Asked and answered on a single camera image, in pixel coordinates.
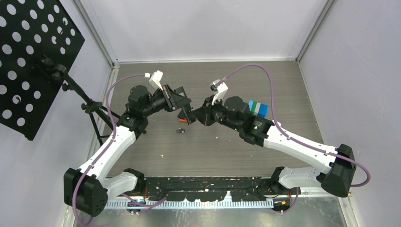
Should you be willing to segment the black remote control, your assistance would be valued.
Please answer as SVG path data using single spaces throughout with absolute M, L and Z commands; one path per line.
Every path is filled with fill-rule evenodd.
M 192 123 L 196 122 L 196 118 L 193 115 L 193 108 L 191 107 L 190 104 L 184 105 L 181 109 L 185 113 L 186 121 L 187 121 L 188 124 L 192 124 Z

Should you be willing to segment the black battery cover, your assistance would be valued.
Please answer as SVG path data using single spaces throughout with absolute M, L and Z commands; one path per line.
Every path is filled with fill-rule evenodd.
M 177 117 L 178 117 L 179 119 L 184 119 L 184 120 L 186 120 L 185 113 L 184 113 L 184 111 L 183 111 L 182 109 L 180 110 L 180 112 L 179 112 L 179 114 L 177 115 Z

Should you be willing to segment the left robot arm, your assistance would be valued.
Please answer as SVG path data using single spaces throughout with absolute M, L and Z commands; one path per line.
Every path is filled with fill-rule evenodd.
M 153 94 L 146 86 L 132 87 L 126 110 L 106 142 L 79 168 L 69 168 L 65 172 L 64 203 L 96 217 L 106 203 L 117 196 L 126 192 L 141 195 L 146 187 L 142 172 L 127 168 L 112 178 L 107 178 L 108 173 L 125 150 L 146 132 L 150 115 L 161 110 L 172 112 L 179 109 L 188 123 L 194 122 L 190 103 L 183 87 L 171 89 L 169 85 L 163 85 Z

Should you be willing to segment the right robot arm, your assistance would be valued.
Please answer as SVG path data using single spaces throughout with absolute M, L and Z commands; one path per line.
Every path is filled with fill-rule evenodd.
M 254 115 L 238 96 L 216 104 L 211 103 L 212 99 L 206 98 L 203 105 L 194 110 L 193 115 L 199 122 L 205 126 L 217 122 L 237 131 L 239 137 L 251 145 L 281 151 L 310 165 L 277 167 L 270 181 L 274 193 L 282 194 L 297 187 L 321 187 L 331 195 L 348 196 L 357 168 L 350 146 L 328 146 L 288 132 L 279 122 Z

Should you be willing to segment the blue green brick block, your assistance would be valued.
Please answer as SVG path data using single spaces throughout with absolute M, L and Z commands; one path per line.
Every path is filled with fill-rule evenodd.
M 259 103 L 259 102 L 250 100 L 248 102 L 248 105 L 249 105 L 249 110 L 253 115 L 256 115 L 256 116 L 259 116 L 262 118 L 266 117 L 267 111 L 268 111 L 267 104 L 263 104 L 263 103 Z

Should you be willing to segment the black tripod stand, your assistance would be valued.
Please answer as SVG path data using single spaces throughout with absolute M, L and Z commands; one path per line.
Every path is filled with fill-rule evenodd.
M 99 128 L 94 118 L 94 114 L 97 114 L 103 122 L 112 129 L 111 117 L 108 116 L 107 109 L 103 106 L 102 102 L 94 101 L 91 99 L 85 91 L 75 82 L 73 78 L 69 76 L 68 69 L 58 63 L 54 63 L 52 59 L 48 58 L 46 55 L 42 55 L 38 60 L 36 66 L 45 76 L 49 78 L 51 82 L 55 82 L 61 85 L 61 88 L 64 92 L 74 91 L 78 96 L 80 96 L 84 103 L 81 104 L 81 109 L 87 113 L 90 117 L 92 125 L 94 127 L 94 131 L 96 134 L 96 138 L 99 144 L 103 145 L 103 139 L 106 136 L 102 136 L 100 134 Z

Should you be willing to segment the black perforated board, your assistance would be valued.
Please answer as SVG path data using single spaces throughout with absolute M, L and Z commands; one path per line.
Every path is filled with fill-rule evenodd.
M 62 85 L 40 60 L 70 69 L 84 41 L 59 0 L 1 1 L 1 124 L 33 140 Z

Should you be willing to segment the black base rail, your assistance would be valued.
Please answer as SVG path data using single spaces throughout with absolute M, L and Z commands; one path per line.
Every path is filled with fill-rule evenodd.
M 167 201 L 201 202 L 262 201 L 296 195 L 296 189 L 286 189 L 268 177 L 146 177 L 139 189 L 125 193 L 151 201 L 166 198 Z

